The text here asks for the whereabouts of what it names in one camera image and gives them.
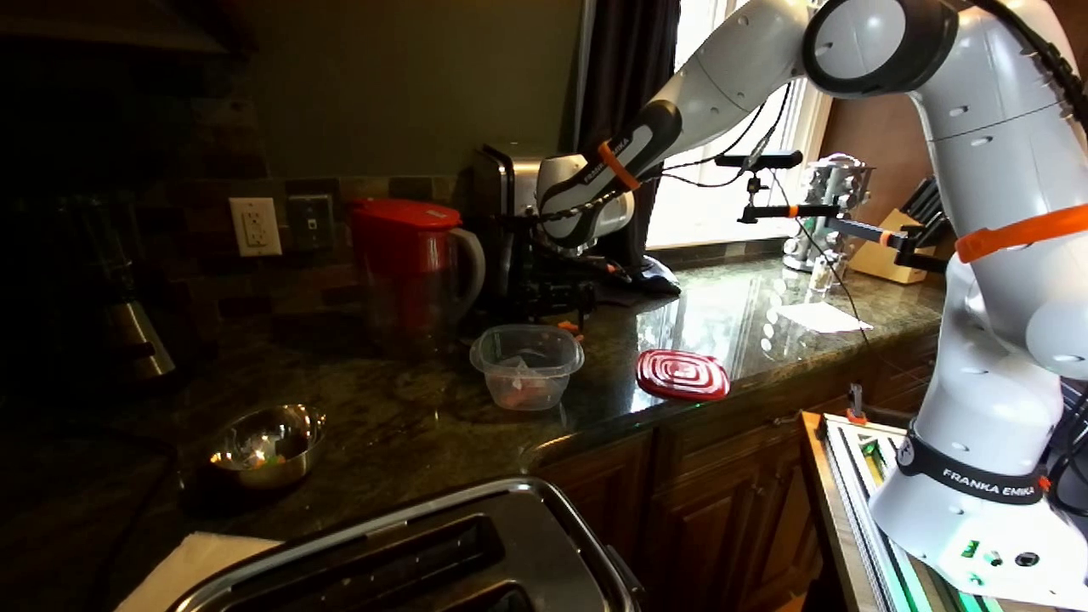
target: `plastic container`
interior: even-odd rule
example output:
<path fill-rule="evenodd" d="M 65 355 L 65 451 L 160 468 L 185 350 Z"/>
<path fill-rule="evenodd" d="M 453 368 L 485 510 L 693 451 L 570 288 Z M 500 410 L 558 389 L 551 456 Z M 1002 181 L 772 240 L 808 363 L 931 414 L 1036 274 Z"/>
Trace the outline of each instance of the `plastic container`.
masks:
<path fill-rule="evenodd" d="M 491 325 L 468 350 L 491 397 L 507 410 L 554 409 L 586 363 L 583 345 L 545 323 Z"/>

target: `kitchen counter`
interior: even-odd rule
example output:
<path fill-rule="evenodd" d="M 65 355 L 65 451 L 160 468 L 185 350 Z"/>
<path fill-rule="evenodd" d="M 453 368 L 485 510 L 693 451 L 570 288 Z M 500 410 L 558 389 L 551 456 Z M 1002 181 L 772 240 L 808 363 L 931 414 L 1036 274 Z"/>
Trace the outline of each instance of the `kitchen counter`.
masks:
<path fill-rule="evenodd" d="M 679 298 L 600 306 L 586 323 L 586 368 L 545 414 L 493 409 L 465 355 L 415 363 L 366 355 L 357 314 L 239 323 L 185 385 L 144 400 L 48 409 L 6 397 L 0 603 L 112 607 L 192 530 L 307 537 L 668 417 L 803 400 L 820 389 L 803 394 L 803 385 L 851 380 L 873 348 L 931 341 L 942 306 L 939 283 L 847 271 L 842 288 L 772 258 L 691 267 L 679 288 Z M 820 332 L 797 323 L 826 325 L 823 306 L 872 325 Z M 633 380 L 638 350 L 718 356 L 733 390 L 718 405 L 661 400 Z M 277 400 L 328 414 L 317 474 L 277 499 L 221 504 L 218 513 L 180 504 L 176 443 Z"/>

